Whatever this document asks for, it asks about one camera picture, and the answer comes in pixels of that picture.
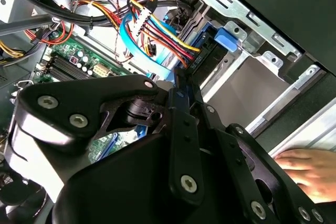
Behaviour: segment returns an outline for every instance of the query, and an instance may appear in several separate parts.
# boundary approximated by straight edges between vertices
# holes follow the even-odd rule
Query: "wire connector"
[[[152,12],[146,7],[142,9],[132,29],[133,38],[137,38],[139,36],[141,29],[143,28],[144,24],[147,22],[151,14]]]

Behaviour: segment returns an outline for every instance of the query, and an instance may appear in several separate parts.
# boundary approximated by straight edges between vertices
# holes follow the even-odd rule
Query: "finger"
[[[312,159],[279,158],[275,162],[282,168],[288,170],[311,170],[313,169]]]
[[[298,187],[300,187],[301,190],[304,191],[304,193],[307,194],[308,196],[312,194],[309,186],[304,185],[304,184],[298,184]]]
[[[330,199],[324,198],[324,197],[319,197],[314,195],[314,191],[311,189],[311,187],[303,185],[303,184],[298,184],[298,186],[301,188],[302,191],[304,191],[305,194],[309,196],[309,198],[315,203],[323,203],[323,202],[330,202]]]
[[[279,154],[278,156],[275,157],[275,159],[285,157],[301,158],[301,159],[311,158],[311,150],[305,150],[305,149],[289,150]]]
[[[306,170],[284,170],[287,175],[296,183],[310,186],[310,178],[307,177]]]

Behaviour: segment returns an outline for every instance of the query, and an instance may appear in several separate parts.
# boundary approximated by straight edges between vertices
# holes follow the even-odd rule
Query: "white connector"
[[[46,69],[46,66],[44,64],[36,64],[36,67],[35,67],[37,70],[40,70],[40,71],[43,71]]]
[[[51,61],[52,57],[51,55],[43,55],[42,59],[45,61]]]
[[[47,47],[44,55],[51,55],[51,53],[52,53],[52,48]]]
[[[134,39],[139,36],[141,29],[143,28],[144,24],[147,22],[151,14],[152,12],[146,7],[142,9],[132,29],[132,36]]]

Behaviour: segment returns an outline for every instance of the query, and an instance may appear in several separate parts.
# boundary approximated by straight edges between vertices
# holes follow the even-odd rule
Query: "ram slot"
[[[59,81],[73,81],[74,78],[67,76],[66,74],[64,74],[63,72],[59,71],[56,68],[49,68],[48,74],[51,77],[54,77],[55,79],[59,80]]]
[[[83,80],[83,79],[90,79],[91,76],[83,72],[82,70],[75,67],[73,64],[71,64],[66,59],[56,56],[54,58],[54,61],[52,63],[53,67],[56,67],[66,73],[69,76],[74,77],[76,80]]]

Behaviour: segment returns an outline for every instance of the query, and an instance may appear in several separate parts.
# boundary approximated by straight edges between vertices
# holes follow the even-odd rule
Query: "mounting hole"
[[[157,121],[157,120],[161,119],[161,117],[162,117],[162,114],[158,112],[158,113],[152,114],[151,119],[153,121]]]

